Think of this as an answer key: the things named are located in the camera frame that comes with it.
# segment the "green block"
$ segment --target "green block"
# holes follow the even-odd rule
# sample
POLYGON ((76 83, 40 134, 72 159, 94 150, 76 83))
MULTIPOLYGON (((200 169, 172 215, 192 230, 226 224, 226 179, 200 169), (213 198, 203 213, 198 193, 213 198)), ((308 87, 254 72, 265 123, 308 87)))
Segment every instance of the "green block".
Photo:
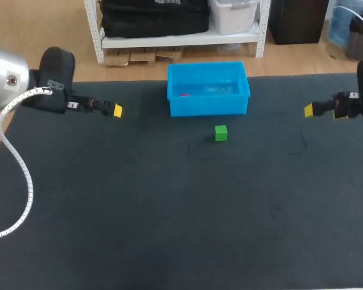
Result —
POLYGON ((227 141, 226 125, 215 126, 215 140, 216 141, 227 141))

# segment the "shelf leg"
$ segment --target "shelf leg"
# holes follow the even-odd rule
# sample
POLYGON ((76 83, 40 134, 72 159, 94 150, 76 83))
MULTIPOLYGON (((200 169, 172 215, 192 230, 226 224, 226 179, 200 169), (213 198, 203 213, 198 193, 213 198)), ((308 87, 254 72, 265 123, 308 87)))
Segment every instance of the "shelf leg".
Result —
POLYGON ((97 23, 97 1, 83 0, 85 3, 87 19, 89 22, 91 37, 93 38, 94 49, 96 50, 98 63, 103 63, 103 50, 97 23))
POLYGON ((258 32, 257 53, 255 57, 263 57, 266 40, 267 23, 269 21, 270 0, 261 1, 260 30, 258 32))

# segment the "white cable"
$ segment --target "white cable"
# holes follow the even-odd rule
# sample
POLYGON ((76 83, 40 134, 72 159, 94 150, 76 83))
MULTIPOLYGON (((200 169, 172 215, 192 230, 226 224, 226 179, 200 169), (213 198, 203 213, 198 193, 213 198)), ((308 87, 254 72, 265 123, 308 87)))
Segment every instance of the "white cable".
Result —
POLYGON ((31 89, 24 94, 21 94, 19 97, 12 100, 0 113, 0 139, 2 143, 8 148, 8 150, 12 153, 12 155, 16 158, 17 162, 19 163, 21 169, 23 170, 25 179, 27 180, 27 187, 28 187, 28 200, 27 205, 25 206, 25 210, 20 217, 20 219, 12 225, 12 227, 1 231, 0 237, 4 237, 13 231, 15 231, 20 225, 25 221, 28 214, 30 213, 32 202, 34 199, 34 188, 32 184, 32 179, 30 172, 27 169, 27 166, 25 165, 23 159, 21 158, 20 154, 16 149, 12 146, 12 144, 8 141, 7 137, 5 137, 3 131, 2 131, 2 123, 4 121, 5 116, 18 104, 20 104, 22 101, 24 101, 26 98, 33 97, 34 95, 52 95, 53 91, 50 88, 35 88, 31 89))
POLYGON ((349 8, 347 8, 347 7, 345 7, 345 6, 336 6, 334 9, 336 9, 336 8, 343 8, 343 9, 346 9, 347 11, 349 11, 349 12, 351 12, 351 13, 355 14, 357 17, 359 17, 359 19, 360 19, 361 21, 363 21, 363 17, 362 17, 362 16, 360 16, 359 14, 357 14, 357 12, 355 12, 355 11, 353 11, 353 10, 351 10, 351 9, 349 9, 349 8))

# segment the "blue container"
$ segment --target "blue container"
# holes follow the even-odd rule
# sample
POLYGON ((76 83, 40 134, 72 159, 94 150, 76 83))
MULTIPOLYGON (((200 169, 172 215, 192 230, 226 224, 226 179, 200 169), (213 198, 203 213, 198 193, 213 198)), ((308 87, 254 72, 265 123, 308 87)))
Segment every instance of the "blue container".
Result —
POLYGON ((172 117, 246 114, 249 82, 241 62, 168 66, 172 117))

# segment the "black cabinet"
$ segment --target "black cabinet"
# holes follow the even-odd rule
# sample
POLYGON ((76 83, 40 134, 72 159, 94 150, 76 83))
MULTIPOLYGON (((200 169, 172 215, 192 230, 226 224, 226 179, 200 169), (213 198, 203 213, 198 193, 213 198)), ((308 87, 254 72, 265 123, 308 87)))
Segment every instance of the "black cabinet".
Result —
POLYGON ((272 0, 269 28, 276 44, 316 44, 329 0, 272 0))

